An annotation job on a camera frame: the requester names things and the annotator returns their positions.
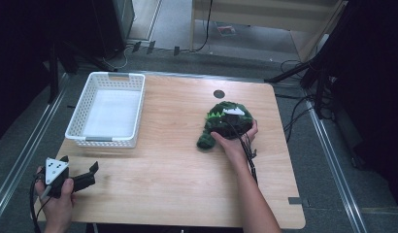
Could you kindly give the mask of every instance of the basket handle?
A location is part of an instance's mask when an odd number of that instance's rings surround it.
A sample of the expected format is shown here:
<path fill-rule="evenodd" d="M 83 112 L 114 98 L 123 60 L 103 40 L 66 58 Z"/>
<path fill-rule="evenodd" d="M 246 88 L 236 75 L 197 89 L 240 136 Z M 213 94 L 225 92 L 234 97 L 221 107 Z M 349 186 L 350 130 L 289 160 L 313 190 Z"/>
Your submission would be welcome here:
<path fill-rule="evenodd" d="M 108 75 L 109 79 L 111 81 L 124 81 L 124 82 L 129 82 L 129 75 L 128 74 L 109 74 Z"/>
<path fill-rule="evenodd" d="M 108 137 L 85 137 L 85 141 L 87 142 L 112 142 L 112 138 Z"/>

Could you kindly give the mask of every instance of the white box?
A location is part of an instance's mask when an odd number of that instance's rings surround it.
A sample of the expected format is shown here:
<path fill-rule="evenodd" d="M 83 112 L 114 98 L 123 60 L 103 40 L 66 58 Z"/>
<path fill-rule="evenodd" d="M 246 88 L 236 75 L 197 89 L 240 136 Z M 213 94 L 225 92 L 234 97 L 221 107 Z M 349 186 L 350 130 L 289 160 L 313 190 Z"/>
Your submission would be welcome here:
<path fill-rule="evenodd" d="M 80 147 L 135 148 L 144 97 L 144 75 L 91 73 L 66 138 Z"/>

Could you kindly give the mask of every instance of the green toy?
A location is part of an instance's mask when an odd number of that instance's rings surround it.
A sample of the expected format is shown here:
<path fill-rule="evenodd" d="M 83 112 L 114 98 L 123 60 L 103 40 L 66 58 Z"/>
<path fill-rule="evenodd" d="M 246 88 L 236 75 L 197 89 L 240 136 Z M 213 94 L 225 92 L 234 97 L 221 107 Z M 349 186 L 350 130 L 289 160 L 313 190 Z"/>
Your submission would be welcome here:
<path fill-rule="evenodd" d="M 205 120 L 203 133 L 196 146 L 208 150 L 215 145 L 211 132 L 217 132 L 226 139 L 237 138 L 251 129 L 253 117 L 244 105 L 223 101 L 208 112 Z"/>

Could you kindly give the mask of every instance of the wire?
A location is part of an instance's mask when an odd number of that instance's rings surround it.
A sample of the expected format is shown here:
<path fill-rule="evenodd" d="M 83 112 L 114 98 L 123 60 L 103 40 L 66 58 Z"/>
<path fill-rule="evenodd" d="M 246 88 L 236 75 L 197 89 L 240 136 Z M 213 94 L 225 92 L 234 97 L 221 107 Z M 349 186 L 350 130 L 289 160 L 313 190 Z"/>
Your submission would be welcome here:
<path fill-rule="evenodd" d="M 314 71 L 317 71 L 317 72 L 319 72 L 319 71 L 321 71 L 321 70 L 318 70 L 318 69 L 316 69 L 316 68 L 314 68 L 313 66 L 312 66 L 312 61 L 309 61 L 309 67 L 311 67 L 311 69 L 313 69 Z"/>
<path fill-rule="evenodd" d="M 36 219 L 39 218 L 39 214 L 41 213 L 41 210 L 46 206 L 46 204 L 50 201 L 51 197 L 48 198 L 48 200 L 41 206 L 41 209 L 39 209 L 38 214 L 36 214 Z"/>
<path fill-rule="evenodd" d="M 284 65 L 284 63 L 290 62 L 290 61 L 296 61 L 296 62 L 297 62 L 293 68 L 296 68 L 298 65 L 303 64 L 303 62 L 301 62 L 300 60 L 286 60 L 286 61 L 284 61 L 284 62 L 281 63 L 281 71 L 282 71 L 282 73 L 285 73 L 285 71 L 283 70 L 283 65 Z"/>
<path fill-rule="evenodd" d="M 35 190 L 35 183 L 37 181 L 38 181 L 38 177 L 36 176 L 35 180 L 33 180 L 32 184 L 30 185 L 29 203 L 30 203 L 30 215 L 32 216 L 34 232 L 35 233 L 41 233 L 41 228 L 39 227 L 38 218 L 36 217 L 36 213 L 35 213 L 35 203 L 34 203 L 34 200 L 33 200 L 33 194 L 34 194 L 34 190 Z"/>
<path fill-rule="evenodd" d="M 126 59 L 126 61 L 124 62 L 124 65 L 122 65 L 122 66 L 114 66 L 114 65 L 110 64 L 108 61 L 106 61 L 105 57 L 103 57 L 103 61 L 104 61 L 107 65 L 109 65 L 110 67 L 112 67 L 112 68 L 121 69 L 121 68 L 123 68 L 123 67 L 125 67 L 125 66 L 127 65 L 127 55 L 126 55 L 126 51 L 129 50 L 130 48 L 133 48 L 133 46 L 128 47 L 128 48 L 126 48 L 126 49 L 123 51 L 123 56 L 124 56 L 124 58 Z"/>
<path fill-rule="evenodd" d="M 206 45 L 206 43 L 208 43 L 208 39 L 209 39 L 209 21 L 211 20 L 211 12 L 212 12 L 213 3 L 214 3 L 214 0 L 211 0 L 211 5 L 209 6 L 209 12 L 208 12 L 208 22 L 207 22 L 207 25 L 206 25 L 206 39 L 205 39 L 205 42 L 203 43 L 203 45 L 199 49 L 196 49 L 196 50 L 181 50 L 181 52 L 182 51 L 197 52 L 197 51 L 200 51 Z"/>
<path fill-rule="evenodd" d="M 290 141 L 290 136 L 292 135 L 292 128 L 293 128 L 293 124 L 303 115 L 307 114 L 310 110 L 314 109 L 315 107 L 310 107 L 309 109 L 304 110 L 302 113 L 300 113 L 298 116 L 295 116 L 296 113 L 296 109 L 297 107 L 304 101 L 314 101 L 315 100 L 315 95 L 307 95 L 305 97 L 302 98 L 296 98 L 294 96 L 286 96 L 286 95 L 279 95 L 278 97 L 282 97 L 282 98 L 289 98 L 289 99 L 299 99 L 298 103 L 295 105 L 295 107 L 292 110 L 292 114 L 290 116 L 290 122 L 283 128 L 283 132 L 289 131 L 287 136 L 286 136 L 286 142 L 288 143 Z M 323 96 L 323 98 L 325 99 L 329 99 L 331 100 L 331 97 L 328 96 Z M 331 102 L 329 103 L 325 103 L 322 102 L 322 104 L 320 105 L 320 108 L 322 109 L 329 109 Z M 323 116 L 324 119 L 333 119 L 332 117 L 325 117 Z"/>
<path fill-rule="evenodd" d="M 205 18 L 205 8 L 203 7 L 203 0 L 201 0 L 200 3 L 201 3 L 201 6 L 202 6 L 202 18 Z M 202 20 L 202 27 L 203 27 L 203 31 L 204 31 L 205 33 L 207 33 L 207 28 L 206 28 L 206 26 L 205 26 L 205 20 Z"/>
<path fill-rule="evenodd" d="M 257 184 L 256 168 L 254 167 L 254 164 L 253 164 L 253 161 L 252 161 L 253 156 L 252 156 L 252 152 L 251 152 L 250 138 L 249 138 L 247 133 L 244 134 L 244 135 L 246 135 L 247 143 L 248 143 L 248 144 L 245 144 L 244 141 L 242 140 L 242 137 L 239 135 L 238 131 L 236 131 L 235 127 L 229 121 L 226 120 L 226 122 L 227 122 L 227 124 L 230 125 L 230 127 L 232 127 L 233 131 L 236 134 L 236 137 L 238 137 L 239 141 L 241 142 L 242 148 L 244 149 L 245 155 L 247 156 L 247 159 L 248 159 L 251 175 L 253 176 L 253 178 L 254 178 L 254 180 L 256 181 L 256 184 Z"/>

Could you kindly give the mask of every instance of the black cable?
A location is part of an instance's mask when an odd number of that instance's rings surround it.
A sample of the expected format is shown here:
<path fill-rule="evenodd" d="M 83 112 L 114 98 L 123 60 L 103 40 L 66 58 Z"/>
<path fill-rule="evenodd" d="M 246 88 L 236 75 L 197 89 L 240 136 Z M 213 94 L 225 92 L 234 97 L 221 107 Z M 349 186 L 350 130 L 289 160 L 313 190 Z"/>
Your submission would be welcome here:
<path fill-rule="evenodd" d="M 241 142 L 242 148 L 245 151 L 245 155 L 247 157 L 247 160 L 248 160 L 248 163 L 249 163 L 249 166 L 250 166 L 251 175 L 253 176 L 253 178 L 254 178 L 254 180 L 256 181 L 256 184 L 257 184 L 256 168 L 254 167 L 254 164 L 253 164 L 253 161 L 252 161 L 253 156 L 252 156 L 251 144 L 250 144 L 249 136 L 248 136 L 247 133 L 245 133 L 245 135 L 247 137 L 247 142 L 248 142 L 248 145 L 249 145 L 249 146 L 247 146 L 244 143 L 244 141 L 242 140 L 242 137 L 239 135 L 238 131 L 236 131 L 235 127 L 231 123 L 229 123 L 228 121 L 226 121 L 226 122 L 227 122 L 227 124 L 229 124 L 232 127 L 233 131 L 236 134 L 236 137 L 238 137 L 239 141 Z"/>
<path fill-rule="evenodd" d="M 51 197 L 48 198 L 48 200 L 41 206 L 41 209 L 39 209 L 38 214 L 36 214 L 36 219 L 39 218 L 39 214 L 41 213 L 41 210 L 46 206 L 46 204 L 50 201 Z"/>
<path fill-rule="evenodd" d="M 30 215 L 32 217 L 33 221 L 33 226 L 34 226 L 34 231 L 35 233 L 41 233 L 41 228 L 39 227 L 38 224 L 38 218 L 36 217 L 35 213 L 35 203 L 33 199 L 33 195 L 35 192 L 35 183 L 38 181 L 38 178 L 35 177 L 35 180 L 33 180 L 32 184 L 30 185 L 30 191 L 29 191 L 29 203 L 30 203 Z"/>
<path fill-rule="evenodd" d="M 284 98 L 284 99 L 300 99 L 302 97 L 296 97 L 296 96 L 290 96 L 290 95 L 282 95 L 282 94 L 275 94 L 276 97 L 278 98 Z"/>
<path fill-rule="evenodd" d="M 205 42 L 203 43 L 203 45 L 199 49 L 196 49 L 196 50 L 181 50 L 181 51 L 197 52 L 197 51 L 200 51 L 206 45 L 206 43 L 208 43 L 208 39 L 209 39 L 209 21 L 211 20 L 211 12 L 212 12 L 213 3 L 214 3 L 214 0 L 211 0 L 211 5 L 209 6 L 209 12 L 208 12 L 208 22 L 207 22 L 207 25 L 206 25 L 206 39 L 205 39 Z"/>
<path fill-rule="evenodd" d="M 284 61 L 284 62 L 281 63 L 281 71 L 282 71 L 282 73 L 284 73 L 284 70 L 283 70 L 283 65 L 284 65 L 284 63 L 289 62 L 289 61 L 296 61 L 296 62 L 297 62 L 296 65 L 295 65 L 295 67 L 293 67 L 293 68 L 296 68 L 296 66 L 302 64 L 302 62 L 301 62 L 300 60 L 286 60 L 286 61 Z"/>
<path fill-rule="evenodd" d="M 296 120 L 294 120 L 294 116 L 295 116 L 297 107 L 298 107 L 304 100 L 312 99 L 312 98 L 313 98 L 312 95 L 308 95 L 308 96 L 306 96 L 306 97 L 301 98 L 301 99 L 298 101 L 298 103 L 295 105 L 295 107 L 293 108 L 292 115 L 291 115 L 291 117 L 290 117 L 290 123 L 287 124 L 287 125 L 283 128 L 283 130 L 285 130 L 285 131 L 289 130 L 289 133 L 288 133 L 287 136 L 286 136 L 286 142 L 287 142 L 287 143 L 289 142 L 290 136 L 291 136 L 291 134 L 292 134 L 293 123 L 297 120 L 297 118 L 296 118 Z"/>

